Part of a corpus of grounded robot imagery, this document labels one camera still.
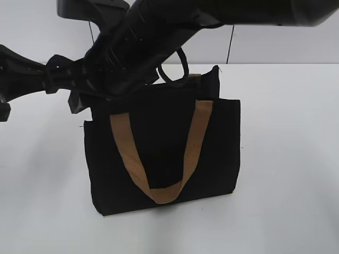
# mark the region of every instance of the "black tote bag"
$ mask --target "black tote bag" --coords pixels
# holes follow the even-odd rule
[[[234,191],[240,101],[219,99],[218,67],[185,88],[157,85],[92,109],[85,151],[92,201],[112,215]]]

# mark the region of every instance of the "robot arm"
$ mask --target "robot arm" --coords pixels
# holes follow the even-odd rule
[[[155,82],[156,69],[204,28],[313,26],[339,8],[339,0],[136,0],[131,8],[123,0],[57,3],[59,16],[92,21],[101,33],[84,58],[75,62],[54,56],[41,65],[0,46],[0,121],[7,121],[9,101],[42,90],[71,90],[72,113],[129,96]]]

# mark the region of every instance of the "bag handle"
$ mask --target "bag handle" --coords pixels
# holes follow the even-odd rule
[[[195,111],[184,155],[183,179],[167,188],[151,189],[134,141],[129,113],[111,115],[113,136],[123,163],[132,181],[157,204],[167,204],[177,199],[194,173],[204,136],[213,110],[213,101],[196,101]]]

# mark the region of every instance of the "cable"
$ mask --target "cable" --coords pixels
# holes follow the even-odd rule
[[[88,25],[90,26],[92,41],[93,41],[93,44],[94,44],[94,36],[93,36],[93,31],[92,31],[92,26],[91,26],[91,22],[90,21],[88,22]]]
[[[228,48],[228,54],[227,54],[227,61],[226,61],[226,64],[228,64],[228,61],[229,61],[229,56],[230,56],[230,53],[231,53],[231,47],[232,47],[232,42],[233,42],[233,35],[234,35],[234,25],[233,25],[233,28],[232,28],[232,35],[231,35],[231,39],[230,39],[230,42],[229,42],[229,48]]]
[[[160,76],[162,77],[162,79],[166,83],[170,84],[171,86],[181,87],[181,86],[184,86],[186,84],[186,81],[189,78],[190,70],[189,70],[189,64],[187,62],[187,57],[186,57],[184,51],[182,50],[182,48],[179,48],[177,50],[177,54],[178,54],[178,56],[181,60],[182,66],[184,68],[184,76],[180,80],[177,80],[177,81],[171,80],[168,77],[168,75],[165,74],[162,65],[160,65],[158,67],[158,72],[159,72]]]

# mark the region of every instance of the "white table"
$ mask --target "white table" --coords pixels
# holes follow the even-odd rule
[[[339,65],[221,70],[222,97],[242,100],[236,191],[106,218],[90,197],[89,111],[71,115],[62,91],[13,101],[0,124],[0,253],[338,254]]]

